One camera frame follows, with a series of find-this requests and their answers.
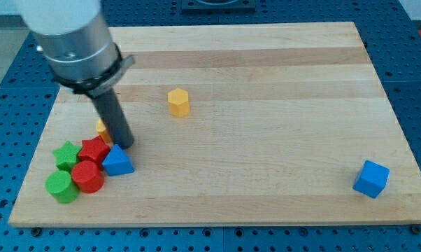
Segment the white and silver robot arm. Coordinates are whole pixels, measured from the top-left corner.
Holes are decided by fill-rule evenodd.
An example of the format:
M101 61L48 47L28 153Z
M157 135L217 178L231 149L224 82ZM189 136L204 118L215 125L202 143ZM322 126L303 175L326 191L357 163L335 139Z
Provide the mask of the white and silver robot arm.
M15 0L56 82L89 97L114 144L126 149L134 135L114 86L135 63L114 42L98 0Z

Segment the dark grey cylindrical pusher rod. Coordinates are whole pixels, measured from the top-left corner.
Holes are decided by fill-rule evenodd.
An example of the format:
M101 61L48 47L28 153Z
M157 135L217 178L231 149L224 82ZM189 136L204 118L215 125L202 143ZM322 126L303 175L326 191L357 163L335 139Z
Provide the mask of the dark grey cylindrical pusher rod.
M121 149L131 147L134 143L134 135L114 90L111 89L92 98L92 103L113 143L119 145Z

